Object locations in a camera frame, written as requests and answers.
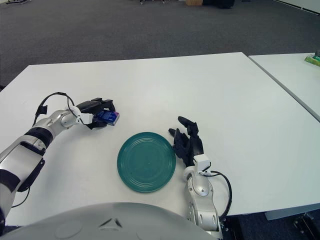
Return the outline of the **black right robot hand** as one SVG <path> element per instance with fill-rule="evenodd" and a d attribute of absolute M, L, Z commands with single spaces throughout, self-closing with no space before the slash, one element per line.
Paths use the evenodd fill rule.
<path fill-rule="evenodd" d="M 170 128 L 168 132 L 173 137 L 172 148 L 184 165 L 191 167 L 195 165 L 194 156 L 204 154 L 203 143 L 198 136 L 198 125 L 183 116 L 178 116 L 177 119 L 186 128 L 187 134 L 181 133 L 179 128 Z"/>

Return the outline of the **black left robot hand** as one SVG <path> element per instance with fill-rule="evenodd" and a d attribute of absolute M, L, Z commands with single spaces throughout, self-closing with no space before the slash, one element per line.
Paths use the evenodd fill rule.
<path fill-rule="evenodd" d="M 95 98 L 80 103 L 76 107 L 83 114 L 92 114 L 92 123 L 86 124 L 91 130 L 104 128 L 107 125 L 114 126 L 120 116 L 111 99 Z"/>

